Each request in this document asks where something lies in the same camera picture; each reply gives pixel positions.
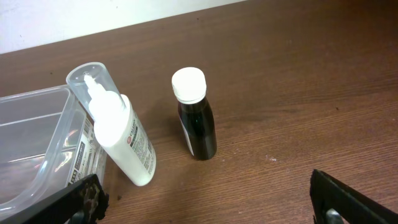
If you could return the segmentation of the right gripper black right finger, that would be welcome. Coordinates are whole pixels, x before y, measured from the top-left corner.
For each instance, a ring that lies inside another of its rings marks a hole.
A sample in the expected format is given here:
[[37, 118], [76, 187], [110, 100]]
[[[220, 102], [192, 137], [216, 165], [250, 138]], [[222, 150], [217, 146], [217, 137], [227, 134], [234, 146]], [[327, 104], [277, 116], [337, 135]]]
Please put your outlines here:
[[397, 214], [321, 170], [313, 170], [310, 198], [315, 224], [397, 223]]

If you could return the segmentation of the dark bottle white cap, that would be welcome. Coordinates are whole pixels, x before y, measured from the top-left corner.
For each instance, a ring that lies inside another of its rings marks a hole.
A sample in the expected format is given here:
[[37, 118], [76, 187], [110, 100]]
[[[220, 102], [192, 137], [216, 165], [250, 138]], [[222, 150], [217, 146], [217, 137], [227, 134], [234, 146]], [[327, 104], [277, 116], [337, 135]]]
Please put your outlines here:
[[172, 88], [188, 149], [196, 160], [211, 159], [217, 152], [217, 142], [204, 73], [195, 67], [181, 68], [172, 76]]

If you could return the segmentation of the white squeeze bottle clear cap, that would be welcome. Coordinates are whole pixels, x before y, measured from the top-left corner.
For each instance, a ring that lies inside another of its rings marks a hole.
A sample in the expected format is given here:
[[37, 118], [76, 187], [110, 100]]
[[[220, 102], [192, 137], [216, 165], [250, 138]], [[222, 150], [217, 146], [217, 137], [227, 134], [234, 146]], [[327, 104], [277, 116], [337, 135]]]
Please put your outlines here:
[[94, 121], [95, 138], [107, 155], [134, 185], [147, 185], [155, 174], [155, 149], [129, 98], [119, 92], [105, 65], [80, 65], [66, 82]]

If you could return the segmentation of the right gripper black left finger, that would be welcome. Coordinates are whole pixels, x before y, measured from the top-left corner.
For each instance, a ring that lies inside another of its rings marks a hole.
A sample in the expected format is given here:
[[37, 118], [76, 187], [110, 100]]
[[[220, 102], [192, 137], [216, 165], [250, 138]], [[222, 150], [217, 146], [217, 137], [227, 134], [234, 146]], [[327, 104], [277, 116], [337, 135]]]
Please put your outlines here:
[[90, 174], [38, 203], [4, 219], [3, 224], [96, 224], [106, 215], [109, 195]]

